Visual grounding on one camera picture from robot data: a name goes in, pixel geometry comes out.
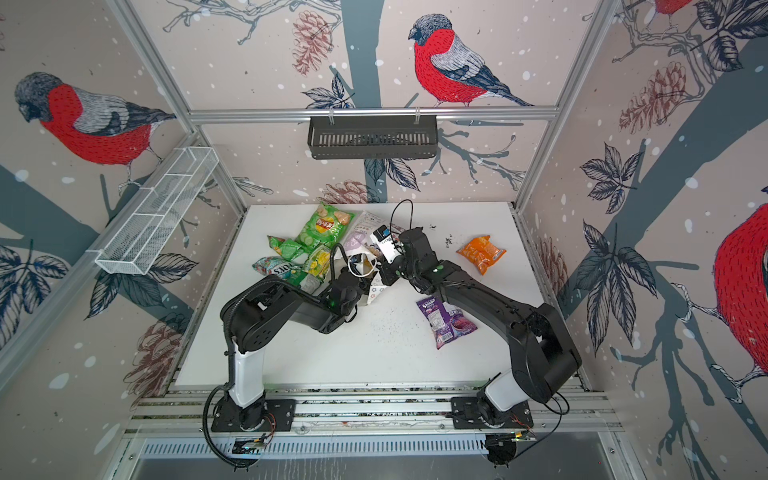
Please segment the green corn snack packet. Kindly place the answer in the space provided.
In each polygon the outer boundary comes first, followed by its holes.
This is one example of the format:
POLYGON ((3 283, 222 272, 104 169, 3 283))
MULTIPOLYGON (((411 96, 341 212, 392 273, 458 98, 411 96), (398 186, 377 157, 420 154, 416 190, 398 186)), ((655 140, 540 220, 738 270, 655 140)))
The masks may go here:
POLYGON ((284 260, 294 263, 304 263, 309 253, 305 246, 293 239, 268 236, 269 247, 274 250, 284 260))

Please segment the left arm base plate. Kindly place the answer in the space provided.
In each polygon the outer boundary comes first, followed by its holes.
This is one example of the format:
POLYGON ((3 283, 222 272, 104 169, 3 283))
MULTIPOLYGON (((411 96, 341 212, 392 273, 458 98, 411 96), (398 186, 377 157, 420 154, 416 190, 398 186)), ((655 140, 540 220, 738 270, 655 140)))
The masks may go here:
POLYGON ((260 399, 241 408, 225 396, 209 411, 211 430, 217 433, 289 432, 296 406, 293 399, 260 399))

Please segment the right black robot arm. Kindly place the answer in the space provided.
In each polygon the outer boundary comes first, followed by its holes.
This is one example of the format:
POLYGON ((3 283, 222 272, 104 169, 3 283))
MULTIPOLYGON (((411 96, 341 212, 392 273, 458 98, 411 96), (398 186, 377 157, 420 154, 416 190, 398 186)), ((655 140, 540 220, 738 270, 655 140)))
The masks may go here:
POLYGON ((479 415, 488 424, 501 424, 529 400, 547 403, 582 366, 563 316, 552 305, 513 300, 457 264, 438 259, 420 227, 402 232, 395 249, 398 255, 385 264, 388 276, 406 279, 419 293, 462 309, 508 344, 510 367, 477 395, 479 415))

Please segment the orange chips packet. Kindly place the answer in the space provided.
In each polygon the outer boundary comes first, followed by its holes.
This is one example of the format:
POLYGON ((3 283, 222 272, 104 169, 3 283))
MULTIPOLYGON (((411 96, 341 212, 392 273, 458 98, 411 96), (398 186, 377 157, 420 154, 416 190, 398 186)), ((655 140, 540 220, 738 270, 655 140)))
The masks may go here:
POLYGON ((472 239, 457 253, 469 260, 481 275, 485 275, 506 254, 506 250, 493 244, 489 235, 484 235, 472 239))

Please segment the teal red candy packet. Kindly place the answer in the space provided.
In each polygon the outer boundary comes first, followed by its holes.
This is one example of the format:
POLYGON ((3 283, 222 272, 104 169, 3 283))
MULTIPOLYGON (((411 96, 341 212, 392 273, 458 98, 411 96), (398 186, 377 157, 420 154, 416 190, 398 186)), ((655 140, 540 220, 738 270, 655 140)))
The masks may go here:
POLYGON ((301 267, 280 256, 267 256, 258 259, 252 268, 264 276, 274 275, 281 280, 291 281, 301 272, 301 267))

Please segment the green fruit candy packet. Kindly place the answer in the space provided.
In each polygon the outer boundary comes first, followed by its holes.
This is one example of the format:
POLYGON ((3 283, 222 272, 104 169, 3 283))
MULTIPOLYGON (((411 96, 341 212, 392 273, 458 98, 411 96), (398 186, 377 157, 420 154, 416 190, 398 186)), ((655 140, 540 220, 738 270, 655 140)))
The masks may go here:
POLYGON ((325 245, 317 247, 302 266, 305 277, 300 282, 301 289, 310 294, 316 292, 324 284, 330 263, 330 248, 325 245))

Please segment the purple snack packet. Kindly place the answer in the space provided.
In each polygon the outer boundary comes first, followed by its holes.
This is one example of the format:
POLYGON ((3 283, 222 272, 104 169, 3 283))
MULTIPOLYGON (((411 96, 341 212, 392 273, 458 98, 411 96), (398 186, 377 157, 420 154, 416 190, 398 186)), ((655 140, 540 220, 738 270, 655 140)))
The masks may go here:
POLYGON ((446 305, 435 296, 423 298, 416 305, 430 326, 437 350, 477 330, 461 309, 446 305))

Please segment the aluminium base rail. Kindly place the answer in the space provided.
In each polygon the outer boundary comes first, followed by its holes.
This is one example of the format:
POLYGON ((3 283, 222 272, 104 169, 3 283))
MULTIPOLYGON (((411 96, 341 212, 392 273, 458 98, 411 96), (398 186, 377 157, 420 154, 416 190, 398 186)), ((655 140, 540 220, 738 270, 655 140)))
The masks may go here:
MULTIPOLYGON (((377 389, 272 389, 266 398, 294 400, 290 433, 300 435, 426 434, 453 429, 449 415, 454 397, 474 400, 466 386, 377 389)), ((144 399, 125 427, 127 434, 147 436, 196 435, 202 428, 202 390, 177 390, 144 399)), ((548 405, 531 402, 527 408, 534 434, 553 429, 566 433, 622 432, 614 408, 603 393, 588 392, 569 382, 548 405)))

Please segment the green Lays chips packet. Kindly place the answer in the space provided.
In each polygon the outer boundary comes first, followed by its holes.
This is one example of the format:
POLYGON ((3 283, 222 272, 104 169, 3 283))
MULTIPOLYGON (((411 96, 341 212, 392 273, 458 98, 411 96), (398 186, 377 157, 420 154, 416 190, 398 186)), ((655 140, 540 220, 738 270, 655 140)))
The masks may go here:
POLYGON ((342 240, 354 219, 352 212, 320 203, 295 240, 307 253, 320 246, 331 248, 342 240))

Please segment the white printed paper bag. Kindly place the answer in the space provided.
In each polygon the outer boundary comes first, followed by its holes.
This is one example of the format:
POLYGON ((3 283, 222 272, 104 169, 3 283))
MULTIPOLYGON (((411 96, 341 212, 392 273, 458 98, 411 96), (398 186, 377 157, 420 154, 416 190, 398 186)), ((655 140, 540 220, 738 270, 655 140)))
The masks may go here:
POLYGON ((347 255, 345 262, 350 272, 368 279, 368 293, 363 295, 366 305, 373 303, 387 288, 382 284, 379 272, 383 257, 370 238, 373 231, 381 225, 390 228, 395 241, 404 231, 400 226, 390 224, 380 216, 363 211, 355 216, 341 242, 347 255))

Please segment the horizontal aluminium frame bar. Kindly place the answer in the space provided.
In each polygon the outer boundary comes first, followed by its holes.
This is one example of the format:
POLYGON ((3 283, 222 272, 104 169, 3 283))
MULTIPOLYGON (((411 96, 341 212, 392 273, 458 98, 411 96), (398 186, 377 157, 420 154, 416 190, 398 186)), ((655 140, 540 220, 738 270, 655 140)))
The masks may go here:
POLYGON ((434 116, 437 120, 544 120, 553 121, 560 115, 555 106, 487 106, 462 108, 355 108, 355 109, 230 109, 191 110, 187 118, 195 125, 302 123, 311 118, 405 116, 416 120, 434 116))

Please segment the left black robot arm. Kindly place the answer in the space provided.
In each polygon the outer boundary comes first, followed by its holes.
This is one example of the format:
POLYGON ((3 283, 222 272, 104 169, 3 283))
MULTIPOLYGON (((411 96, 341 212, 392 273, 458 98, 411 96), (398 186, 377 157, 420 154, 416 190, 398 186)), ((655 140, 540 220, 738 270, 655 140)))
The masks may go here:
POLYGON ((356 315, 363 286, 347 269, 317 295, 269 275, 230 299, 220 319, 228 356, 225 390, 234 405, 245 411, 264 399, 264 350, 286 324, 330 334, 356 315))

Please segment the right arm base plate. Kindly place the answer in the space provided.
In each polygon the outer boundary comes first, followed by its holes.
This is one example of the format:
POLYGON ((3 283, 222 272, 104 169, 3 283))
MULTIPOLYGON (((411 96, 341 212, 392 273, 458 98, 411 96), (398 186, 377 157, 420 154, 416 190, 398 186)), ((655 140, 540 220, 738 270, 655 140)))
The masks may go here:
POLYGON ((452 397, 446 417, 452 420, 457 430, 533 428, 527 402, 514 405, 507 411, 499 411, 489 401, 478 397, 452 397))

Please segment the white mesh wall shelf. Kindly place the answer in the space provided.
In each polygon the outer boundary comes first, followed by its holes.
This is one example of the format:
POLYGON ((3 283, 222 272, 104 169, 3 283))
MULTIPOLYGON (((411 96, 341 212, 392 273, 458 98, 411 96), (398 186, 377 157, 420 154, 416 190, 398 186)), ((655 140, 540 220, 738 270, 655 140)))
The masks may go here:
POLYGON ((108 274, 146 275, 218 164, 210 147, 176 149, 159 179, 135 195, 137 206, 99 251, 96 265, 108 274))

